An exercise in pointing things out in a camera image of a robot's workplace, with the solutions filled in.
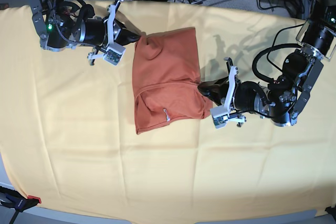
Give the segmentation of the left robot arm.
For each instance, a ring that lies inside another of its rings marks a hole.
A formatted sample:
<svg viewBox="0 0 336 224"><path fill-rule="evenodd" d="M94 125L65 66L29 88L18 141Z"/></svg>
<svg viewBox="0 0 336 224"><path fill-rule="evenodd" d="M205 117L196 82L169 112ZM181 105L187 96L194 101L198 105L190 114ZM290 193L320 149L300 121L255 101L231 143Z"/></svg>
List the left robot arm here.
<svg viewBox="0 0 336 224"><path fill-rule="evenodd" d="M216 104L210 110L216 128L230 121L241 126L246 121L245 113L268 118L280 127L296 124L323 69L322 59L332 57L328 52L335 39L335 0L313 0L310 14L300 28L296 43L272 44L253 59L254 75L267 86L241 82L237 67L228 57L225 58L228 76L198 85L201 95ZM262 56L269 57L271 52L285 48L295 51L285 58L277 79L259 72L257 63Z"/></svg>

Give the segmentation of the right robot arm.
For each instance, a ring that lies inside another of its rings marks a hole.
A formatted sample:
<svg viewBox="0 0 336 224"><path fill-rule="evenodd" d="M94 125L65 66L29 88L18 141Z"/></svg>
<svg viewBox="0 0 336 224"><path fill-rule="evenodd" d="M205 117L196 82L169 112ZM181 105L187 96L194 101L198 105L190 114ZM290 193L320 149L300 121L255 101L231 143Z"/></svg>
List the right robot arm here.
<svg viewBox="0 0 336 224"><path fill-rule="evenodd" d="M108 7L106 17L98 17L84 0L28 0L40 46L61 51L86 46L106 52L111 45L125 46L140 39L115 17L122 0Z"/></svg>

